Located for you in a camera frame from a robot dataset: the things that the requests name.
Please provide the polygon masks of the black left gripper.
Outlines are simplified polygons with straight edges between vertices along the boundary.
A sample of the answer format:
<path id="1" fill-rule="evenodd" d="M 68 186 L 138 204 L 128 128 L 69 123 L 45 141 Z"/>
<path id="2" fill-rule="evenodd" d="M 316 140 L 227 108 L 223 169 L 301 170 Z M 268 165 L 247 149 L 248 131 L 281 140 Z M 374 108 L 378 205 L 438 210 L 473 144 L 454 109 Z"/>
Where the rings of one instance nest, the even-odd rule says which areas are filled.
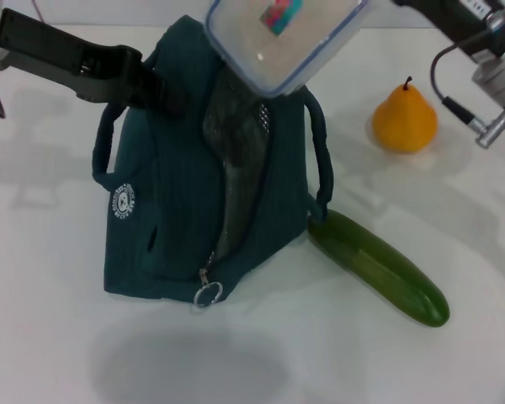
<path id="1" fill-rule="evenodd" d="M 160 51 L 134 61 L 121 81 L 121 51 L 97 45 L 6 8 L 0 18 L 0 48 L 5 63 L 71 89 L 92 103 L 118 103 L 183 116 L 189 96 L 177 81 L 155 70 Z"/>

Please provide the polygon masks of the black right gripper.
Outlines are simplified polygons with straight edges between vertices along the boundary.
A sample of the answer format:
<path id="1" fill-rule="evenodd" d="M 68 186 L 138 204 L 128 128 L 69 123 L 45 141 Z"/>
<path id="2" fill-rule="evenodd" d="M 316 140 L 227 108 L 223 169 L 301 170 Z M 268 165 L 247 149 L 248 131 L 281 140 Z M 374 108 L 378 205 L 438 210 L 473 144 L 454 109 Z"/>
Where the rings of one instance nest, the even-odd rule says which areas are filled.
<path id="1" fill-rule="evenodd" d="M 499 1 L 394 0 L 393 3 L 419 12 L 453 43 L 484 30 L 487 15 L 501 9 Z"/>

